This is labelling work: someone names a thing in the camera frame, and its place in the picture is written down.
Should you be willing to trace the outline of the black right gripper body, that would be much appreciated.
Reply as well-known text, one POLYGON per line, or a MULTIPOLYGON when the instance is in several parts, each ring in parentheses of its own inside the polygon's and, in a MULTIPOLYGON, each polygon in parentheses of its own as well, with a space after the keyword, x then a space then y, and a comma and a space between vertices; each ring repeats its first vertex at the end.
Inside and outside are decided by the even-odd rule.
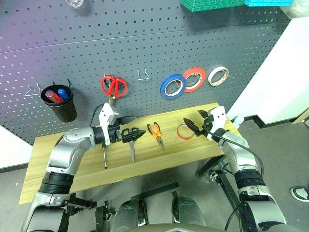
POLYGON ((212 129, 212 123, 213 123, 213 116, 206 117, 203 121, 202 130, 199 130, 196 133, 196 136, 204 135, 205 137, 207 137, 207 135, 212 129))

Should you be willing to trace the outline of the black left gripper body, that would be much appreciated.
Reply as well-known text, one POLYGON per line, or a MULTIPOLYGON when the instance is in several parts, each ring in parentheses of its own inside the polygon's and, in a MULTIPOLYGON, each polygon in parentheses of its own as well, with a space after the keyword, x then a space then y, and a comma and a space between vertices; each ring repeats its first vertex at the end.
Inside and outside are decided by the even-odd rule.
POLYGON ((128 124, 134 121, 136 118, 133 116, 118 117, 114 123, 108 126, 108 133, 110 143, 116 143, 122 141, 122 132, 120 132, 120 126, 128 124))

